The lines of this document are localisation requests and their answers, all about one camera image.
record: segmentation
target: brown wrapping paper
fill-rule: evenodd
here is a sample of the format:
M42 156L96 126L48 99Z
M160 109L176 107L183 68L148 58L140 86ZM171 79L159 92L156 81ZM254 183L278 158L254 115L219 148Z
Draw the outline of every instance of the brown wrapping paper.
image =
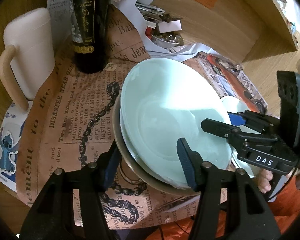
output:
M108 44L109 64L95 74L77 72L71 62L71 43L65 45L56 55L53 73L36 95L23 129L16 172L17 194L29 206L56 168L79 170L107 152L114 140L110 113L113 92L121 89L129 70L149 55L137 30L112 6ZM196 59L186 64L204 75ZM190 217L198 204L191 198L146 185L122 160L113 185L101 201L109 228L127 229ZM187 205L167 212L186 201ZM82 225L78 191L74 191L74 216L75 223Z

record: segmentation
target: bottle label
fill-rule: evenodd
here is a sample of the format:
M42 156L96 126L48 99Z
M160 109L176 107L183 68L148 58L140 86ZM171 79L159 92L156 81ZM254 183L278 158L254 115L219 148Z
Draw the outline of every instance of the bottle label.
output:
M95 0L71 1L71 31L74 42L94 43L94 5Z

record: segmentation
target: brown bowl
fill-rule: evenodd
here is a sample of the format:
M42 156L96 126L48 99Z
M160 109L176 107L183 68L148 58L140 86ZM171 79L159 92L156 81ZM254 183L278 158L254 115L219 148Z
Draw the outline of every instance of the brown bowl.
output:
M178 195L178 196L192 196L192 195L198 195L198 192L194 192L192 189L178 189L170 184L164 183L154 177L152 177L150 174L148 174L141 166L135 161L135 159L131 156L129 150L126 147L126 144L123 140L121 128L120 128L120 97L121 94L117 97L117 100L114 104L114 107L112 109L112 129L114 132L114 139L117 143L118 149L127 163L127 165L130 167L130 169L133 170L137 176L142 179L145 183L147 183L149 186L160 190L162 192L172 194L172 195Z

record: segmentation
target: screw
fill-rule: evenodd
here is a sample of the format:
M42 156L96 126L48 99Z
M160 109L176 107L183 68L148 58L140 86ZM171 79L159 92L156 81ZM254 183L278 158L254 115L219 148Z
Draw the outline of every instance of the screw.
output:
M55 171L54 171L54 174L56 175L60 175L62 173L62 169L60 168L57 168Z
M203 162L202 166L205 168L210 168L212 166L211 162Z
M238 172L240 175L244 175L244 174L246 173L246 171L245 171L243 168L237 169L237 172Z
M88 167L90 168L90 169L93 169L93 168L95 168L97 166L97 163L96 162L90 162L89 164L88 164Z

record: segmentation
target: blue cartoon character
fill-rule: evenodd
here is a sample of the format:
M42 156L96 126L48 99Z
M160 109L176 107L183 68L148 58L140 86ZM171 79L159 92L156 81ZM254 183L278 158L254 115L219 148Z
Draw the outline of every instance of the blue cartoon character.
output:
M14 144L11 132L7 131L6 135L2 137L2 130L0 129L0 145L2 148L2 156L0 158L0 169L2 172L12 174L16 170L16 164L13 161L15 158L11 158L15 155L19 148L19 140Z

